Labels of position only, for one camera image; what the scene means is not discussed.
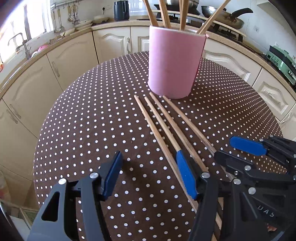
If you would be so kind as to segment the single wooden chopstick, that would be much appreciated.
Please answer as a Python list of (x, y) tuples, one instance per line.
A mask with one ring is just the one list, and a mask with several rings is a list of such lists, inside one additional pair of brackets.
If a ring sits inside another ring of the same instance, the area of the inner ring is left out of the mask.
[(214, 227), (216, 224), (218, 182), (210, 173), (202, 172), (193, 162), (187, 160), (179, 144), (175, 139), (172, 139), (172, 145), (178, 153), (175, 160), (140, 99), (136, 95), (134, 99), (196, 213), (188, 240), (216, 240)]

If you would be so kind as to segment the cream lower kitchen cabinets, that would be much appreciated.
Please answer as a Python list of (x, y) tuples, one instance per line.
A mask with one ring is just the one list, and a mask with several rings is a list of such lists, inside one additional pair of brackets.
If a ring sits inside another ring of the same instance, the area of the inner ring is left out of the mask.
[[(99, 63), (149, 48), (146, 21), (89, 27), (53, 42), (30, 60), (1, 75), (1, 197), (37, 208), (33, 153), (41, 125), (54, 101)], [(269, 105), (285, 138), (295, 139), (295, 94), (285, 79), (253, 49), (209, 33), (203, 56), (237, 74)]]

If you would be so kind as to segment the chrome kitchen faucet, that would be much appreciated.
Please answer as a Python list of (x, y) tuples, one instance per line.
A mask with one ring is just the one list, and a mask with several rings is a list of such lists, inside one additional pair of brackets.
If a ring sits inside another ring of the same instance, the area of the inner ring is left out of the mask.
[(8, 46), (10, 45), (10, 41), (11, 40), (14, 40), (18, 35), (20, 35), (22, 37), (22, 44), (19, 47), (23, 46), (23, 48), (25, 50), (25, 56), (26, 56), (27, 60), (29, 60), (31, 58), (30, 49), (27, 48), (27, 45), (26, 45), (27, 40), (25, 40), (23, 38), (23, 34), (22, 33), (17, 33), (12, 38), (10, 38), (9, 41), (8, 41)]

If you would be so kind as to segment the brown polka dot tablecloth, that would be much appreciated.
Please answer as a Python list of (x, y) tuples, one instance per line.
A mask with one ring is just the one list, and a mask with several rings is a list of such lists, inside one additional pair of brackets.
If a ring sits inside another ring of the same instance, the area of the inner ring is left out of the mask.
[[(121, 151), (116, 187), (102, 208), (113, 240), (186, 240), (194, 211), (147, 125), (135, 97), (150, 93), (147, 52), (119, 57), (85, 72), (56, 100), (46, 117), (34, 156), (38, 204), (61, 178), (78, 180)], [(285, 173), (268, 157), (229, 144), (281, 136), (261, 96), (238, 75), (202, 59), (192, 91), (174, 104), (217, 150), (254, 162), (263, 172)]]

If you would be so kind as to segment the green countertop appliance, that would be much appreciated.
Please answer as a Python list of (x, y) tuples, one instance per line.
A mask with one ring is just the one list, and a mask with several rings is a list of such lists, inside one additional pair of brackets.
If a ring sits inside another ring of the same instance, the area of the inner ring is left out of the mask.
[(273, 45), (269, 46), (266, 56), (272, 65), (295, 88), (295, 61), (289, 56), (289, 53), (286, 50), (280, 49), (277, 45)]

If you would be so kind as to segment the dark frying pan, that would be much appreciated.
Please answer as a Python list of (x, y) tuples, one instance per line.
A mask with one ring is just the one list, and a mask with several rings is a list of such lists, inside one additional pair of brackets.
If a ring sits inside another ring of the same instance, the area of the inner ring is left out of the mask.
[[(206, 17), (209, 18), (211, 15), (215, 13), (217, 8), (213, 6), (201, 6), (202, 9), (202, 14)], [(239, 16), (244, 15), (244, 14), (252, 14), (253, 10), (250, 8), (243, 8), (236, 10), (232, 13), (228, 13), (226, 11), (226, 8), (224, 8), (219, 16), (217, 16), (216, 21), (224, 23), (234, 29), (241, 29), (244, 25), (244, 21), (239, 18)]]

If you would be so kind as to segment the pink cylindrical utensil holder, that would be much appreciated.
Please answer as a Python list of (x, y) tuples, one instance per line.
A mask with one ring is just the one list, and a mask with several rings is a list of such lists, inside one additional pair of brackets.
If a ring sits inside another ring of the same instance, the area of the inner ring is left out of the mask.
[(150, 90), (170, 99), (188, 96), (193, 87), (207, 35), (149, 27)]

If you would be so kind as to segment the black gas stove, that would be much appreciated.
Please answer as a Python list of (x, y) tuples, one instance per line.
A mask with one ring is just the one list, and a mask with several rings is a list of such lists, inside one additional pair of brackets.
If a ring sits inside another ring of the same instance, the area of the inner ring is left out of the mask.
[[(180, 7), (178, 4), (167, 4), (166, 5), (168, 10), (168, 15), (170, 18), (170, 21), (173, 23), (180, 23)], [(197, 10), (197, 5), (189, 6), (188, 14), (187, 14), (187, 24), (194, 26), (194, 27), (201, 27), (205, 21), (208, 20), (202, 12), (199, 12)], [(237, 29), (234, 29), (224, 23), (215, 21), (212, 23), (211, 27), (209, 28), (210, 31), (215, 33), (222, 33), (226, 36), (233, 37), (237, 39), (238, 41), (242, 42), (243, 38), (246, 37), (246, 35)]]

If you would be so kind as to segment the stacked white bowls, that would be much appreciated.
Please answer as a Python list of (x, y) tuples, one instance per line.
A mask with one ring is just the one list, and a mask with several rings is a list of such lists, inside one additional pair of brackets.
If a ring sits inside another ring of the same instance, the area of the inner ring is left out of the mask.
[(85, 28), (89, 28), (92, 26), (92, 20), (84, 20), (84, 21), (81, 21), (79, 24), (77, 24), (75, 26), (75, 29), (80, 31), (80, 30), (83, 30)]

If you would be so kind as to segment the hanging utensil rack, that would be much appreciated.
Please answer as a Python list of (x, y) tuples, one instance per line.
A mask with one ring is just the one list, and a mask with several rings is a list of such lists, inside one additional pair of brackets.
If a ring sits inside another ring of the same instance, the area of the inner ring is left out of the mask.
[(50, 11), (54, 31), (68, 30), (74, 27), (74, 6), (79, 6), (81, 1), (50, 1)]

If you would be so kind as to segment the black electric kettle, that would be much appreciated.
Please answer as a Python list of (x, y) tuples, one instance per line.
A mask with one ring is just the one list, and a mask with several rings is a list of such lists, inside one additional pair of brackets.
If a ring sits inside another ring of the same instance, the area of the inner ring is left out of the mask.
[(128, 1), (116, 1), (114, 3), (115, 21), (126, 21), (130, 19), (130, 8)]

